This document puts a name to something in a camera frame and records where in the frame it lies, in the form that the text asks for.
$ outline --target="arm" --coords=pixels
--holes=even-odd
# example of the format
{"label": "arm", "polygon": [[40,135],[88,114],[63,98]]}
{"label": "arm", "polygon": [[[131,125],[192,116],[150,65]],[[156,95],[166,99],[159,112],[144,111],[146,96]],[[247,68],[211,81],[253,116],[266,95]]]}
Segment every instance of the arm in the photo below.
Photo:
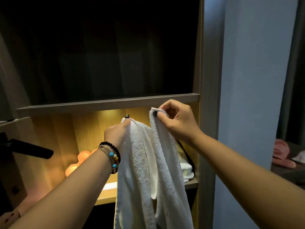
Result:
{"label": "arm", "polygon": [[207,159],[235,199],[261,228],[304,228],[305,191],[280,176],[254,164],[234,150],[205,135],[191,108],[169,100],[158,119],[170,133]]}
{"label": "arm", "polygon": [[[106,129],[105,141],[119,147],[129,122]],[[111,172],[111,160],[98,149],[10,229],[82,228]]]}

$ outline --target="person's right arm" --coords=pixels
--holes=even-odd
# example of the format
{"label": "person's right arm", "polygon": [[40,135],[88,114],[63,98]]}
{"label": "person's right arm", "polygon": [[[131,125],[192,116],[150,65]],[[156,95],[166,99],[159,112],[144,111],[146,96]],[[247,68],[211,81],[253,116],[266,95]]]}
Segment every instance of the person's right arm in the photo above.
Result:
{"label": "person's right arm", "polygon": [[176,100],[165,102],[158,119],[176,139],[207,159],[235,199],[260,228],[305,228],[305,191],[205,135],[191,108]]}

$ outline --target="pink fabric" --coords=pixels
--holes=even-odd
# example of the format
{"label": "pink fabric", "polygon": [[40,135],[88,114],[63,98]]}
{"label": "pink fabric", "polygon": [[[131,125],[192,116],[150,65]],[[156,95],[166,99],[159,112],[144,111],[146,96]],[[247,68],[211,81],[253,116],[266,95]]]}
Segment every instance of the pink fabric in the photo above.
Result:
{"label": "pink fabric", "polygon": [[283,140],[276,139],[273,147],[272,163],[289,169],[294,169],[296,167],[295,162],[286,159],[289,153],[290,149],[288,144]]}

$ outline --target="person's left hand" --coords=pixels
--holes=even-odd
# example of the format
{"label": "person's left hand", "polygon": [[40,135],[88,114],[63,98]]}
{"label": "person's left hand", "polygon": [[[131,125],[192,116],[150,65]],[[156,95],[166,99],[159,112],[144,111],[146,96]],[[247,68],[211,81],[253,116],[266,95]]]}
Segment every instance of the person's left hand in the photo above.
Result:
{"label": "person's left hand", "polygon": [[130,119],[125,119],[122,123],[107,128],[104,131],[104,141],[108,141],[119,148],[124,142],[124,136],[129,124]]}

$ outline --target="bracelet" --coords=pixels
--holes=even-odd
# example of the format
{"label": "bracelet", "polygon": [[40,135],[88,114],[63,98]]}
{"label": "bracelet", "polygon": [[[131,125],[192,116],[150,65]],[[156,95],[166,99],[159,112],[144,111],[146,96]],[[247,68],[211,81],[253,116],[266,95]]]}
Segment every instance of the bracelet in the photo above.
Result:
{"label": "bracelet", "polygon": [[[105,145],[107,146],[110,146],[112,148],[112,150],[114,151],[111,151],[109,148],[107,148]],[[120,163],[120,160],[121,160],[121,157],[120,157],[120,153],[118,151],[118,149],[111,143],[107,142],[107,141],[104,141],[104,142],[101,142],[100,145],[99,145],[99,149],[101,151],[103,151],[109,158],[111,161],[113,161],[113,171],[112,171],[112,174],[116,173],[118,168],[119,168],[119,163]]]}

